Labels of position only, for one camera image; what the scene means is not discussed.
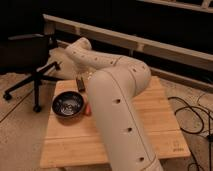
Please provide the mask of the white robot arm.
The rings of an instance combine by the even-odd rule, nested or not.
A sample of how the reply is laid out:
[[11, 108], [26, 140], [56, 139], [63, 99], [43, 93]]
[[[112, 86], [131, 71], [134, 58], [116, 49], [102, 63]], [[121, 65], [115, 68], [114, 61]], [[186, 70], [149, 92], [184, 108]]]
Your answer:
[[112, 171], [163, 171], [132, 104], [150, 83], [149, 67], [128, 56], [94, 51], [86, 38], [65, 52], [76, 63], [96, 69], [86, 92]]

